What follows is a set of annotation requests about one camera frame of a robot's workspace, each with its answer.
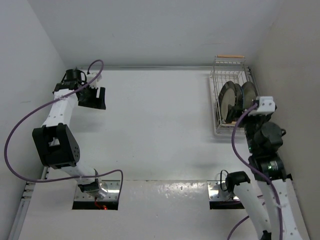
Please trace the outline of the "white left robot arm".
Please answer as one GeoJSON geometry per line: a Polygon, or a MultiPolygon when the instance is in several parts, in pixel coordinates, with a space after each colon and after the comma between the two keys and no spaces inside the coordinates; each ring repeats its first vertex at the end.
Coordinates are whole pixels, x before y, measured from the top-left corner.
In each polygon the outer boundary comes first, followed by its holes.
{"type": "Polygon", "coordinates": [[[106,89],[97,86],[101,78],[99,73],[68,69],[63,80],[54,88],[55,103],[48,117],[41,127],[32,131],[42,165],[75,177],[80,191],[95,200],[107,196],[108,186],[98,176],[96,169],[80,161],[80,146],[70,130],[70,121],[76,106],[106,109],[106,89]]]}

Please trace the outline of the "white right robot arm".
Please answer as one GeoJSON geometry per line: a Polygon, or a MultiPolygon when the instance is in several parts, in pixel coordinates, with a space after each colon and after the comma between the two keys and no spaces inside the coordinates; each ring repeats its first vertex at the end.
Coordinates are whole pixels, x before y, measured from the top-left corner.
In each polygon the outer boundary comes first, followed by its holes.
{"type": "Polygon", "coordinates": [[[275,109],[274,103],[265,106],[255,100],[235,123],[235,128],[244,127],[250,152],[248,160],[244,160],[236,149],[236,133],[231,134],[232,150],[253,173],[264,203],[260,202],[244,171],[229,173],[225,184],[227,191],[239,198],[259,240],[301,240],[303,237],[298,230],[288,193],[290,178],[278,154],[286,130],[270,121],[275,109]]]}

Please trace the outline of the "grey rimmed beige plate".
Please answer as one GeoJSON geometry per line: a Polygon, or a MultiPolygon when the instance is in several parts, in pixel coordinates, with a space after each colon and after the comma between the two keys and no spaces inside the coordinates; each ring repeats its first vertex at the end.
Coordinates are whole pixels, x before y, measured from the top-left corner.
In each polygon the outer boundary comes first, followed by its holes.
{"type": "Polygon", "coordinates": [[[241,88],[243,91],[243,108],[248,109],[251,107],[252,102],[256,100],[258,95],[257,89],[250,81],[245,82],[241,88]]]}

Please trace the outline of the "brown striped beige plate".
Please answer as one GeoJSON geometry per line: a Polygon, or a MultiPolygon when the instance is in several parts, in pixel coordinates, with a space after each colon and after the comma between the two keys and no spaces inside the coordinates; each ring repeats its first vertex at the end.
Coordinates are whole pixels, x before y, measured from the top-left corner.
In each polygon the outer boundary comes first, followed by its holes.
{"type": "Polygon", "coordinates": [[[236,104],[236,88],[232,81],[227,81],[218,96],[219,110],[221,118],[226,121],[229,111],[229,106],[236,104]]]}

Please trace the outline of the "blue floral white plate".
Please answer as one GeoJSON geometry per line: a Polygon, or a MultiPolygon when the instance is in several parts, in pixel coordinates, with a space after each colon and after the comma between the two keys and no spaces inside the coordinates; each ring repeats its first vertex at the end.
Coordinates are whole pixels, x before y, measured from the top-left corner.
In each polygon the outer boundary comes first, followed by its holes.
{"type": "Polygon", "coordinates": [[[240,108],[243,108],[243,105],[244,105],[243,89],[238,83],[235,83],[234,86],[236,90],[236,105],[240,108]]]}

